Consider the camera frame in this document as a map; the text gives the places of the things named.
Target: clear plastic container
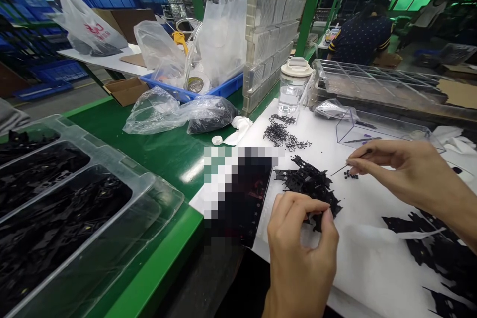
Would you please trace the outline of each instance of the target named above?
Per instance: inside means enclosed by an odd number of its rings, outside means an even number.
[[[356,115],[348,110],[336,125],[338,143],[359,148],[375,139],[425,141],[439,153],[446,151],[427,127],[363,111]]]
[[[90,158],[87,165],[58,180],[38,195],[0,218],[0,226],[14,223],[58,190],[74,187],[88,175],[108,173],[130,189],[130,199],[108,221],[81,244],[43,281],[21,291],[22,299],[5,317],[82,317],[125,271],[134,257],[158,235],[173,218],[184,195],[167,181],[137,164],[128,156],[94,137],[68,119],[55,115],[19,128],[41,137],[42,133],[59,138],[42,148],[17,158],[10,165],[59,145],[74,146]]]
[[[310,77],[315,71],[303,57],[293,57],[281,67],[280,95],[278,110],[285,114],[293,114],[300,105]]]

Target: finger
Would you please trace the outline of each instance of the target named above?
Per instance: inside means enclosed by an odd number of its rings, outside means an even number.
[[[303,216],[313,211],[328,211],[329,204],[320,200],[298,200],[295,201],[283,221],[282,228],[288,233],[288,237],[300,243],[300,229],[302,227]]]
[[[377,155],[377,156],[370,157],[368,159],[363,157],[363,159],[366,159],[367,161],[373,162],[374,164],[379,165],[379,166],[391,166],[391,158],[392,158],[392,156],[390,156],[390,155]],[[349,173],[351,175],[356,175],[356,174],[366,175],[367,174],[366,172],[361,171],[357,167],[351,168]]]
[[[373,153],[381,154],[394,154],[397,150],[402,150],[406,141],[391,141],[391,140],[373,140],[367,144],[356,149],[349,158],[359,158],[364,155],[368,149],[371,149]]]
[[[393,174],[395,173],[394,171],[384,169],[383,167],[376,165],[373,162],[370,162],[369,160],[365,160],[365,159],[359,159],[359,158],[348,159],[346,162],[352,167],[358,168],[360,171],[364,173],[371,174],[377,179],[377,181],[379,181],[384,186],[386,186],[388,183],[392,181]]]
[[[270,221],[273,220],[274,222],[281,224],[283,220],[285,220],[285,217],[290,211],[290,208],[292,207],[293,203],[297,200],[311,200],[311,197],[292,191],[285,192],[285,194],[283,194],[279,203],[277,204],[275,213],[270,218]]]
[[[336,252],[338,251],[339,233],[334,225],[333,214],[331,210],[326,210],[321,219],[321,239],[319,240],[319,251],[324,251],[325,255],[336,261]]]
[[[283,194],[277,194],[277,196],[275,196],[275,201],[273,202],[272,213],[270,214],[270,217],[273,217],[273,213],[277,210],[277,206],[280,203],[282,197]]]

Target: person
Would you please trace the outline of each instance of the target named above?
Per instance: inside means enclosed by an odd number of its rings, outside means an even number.
[[[393,21],[386,17],[391,0],[371,0],[346,22],[328,46],[327,60],[369,65],[387,52]]]
[[[431,144],[370,141],[346,162],[350,174],[370,174],[398,199],[444,221],[477,254],[477,197]],[[316,249],[300,245],[308,212],[323,212]],[[267,229],[270,289],[262,318],[321,317],[336,274],[339,240],[329,205],[287,191],[277,195]]]
[[[435,0],[421,7],[406,25],[410,27],[407,34],[400,38],[396,51],[402,51],[412,42],[429,41],[432,37],[431,27],[447,7],[447,0]]]

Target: water bottle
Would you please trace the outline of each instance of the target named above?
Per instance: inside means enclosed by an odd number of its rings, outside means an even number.
[[[293,114],[300,105],[300,98],[314,70],[303,57],[292,57],[281,67],[278,110]]]

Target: clear plastic tray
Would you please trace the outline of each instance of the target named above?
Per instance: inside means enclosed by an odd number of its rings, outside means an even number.
[[[167,225],[184,201],[184,195],[161,177],[60,115],[44,118],[16,131],[39,136],[56,132],[60,137],[0,169],[28,160],[34,153],[59,143],[71,143],[88,155],[90,161],[3,216],[0,224],[15,220],[16,215],[29,210],[34,203],[89,170],[106,170],[132,190],[126,205],[6,315],[8,318],[68,317],[74,312],[82,316],[104,295],[135,255]]]
[[[336,140],[340,144],[359,148],[373,139],[424,141],[439,153],[446,150],[429,128],[377,114],[348,110],[336,125]]]

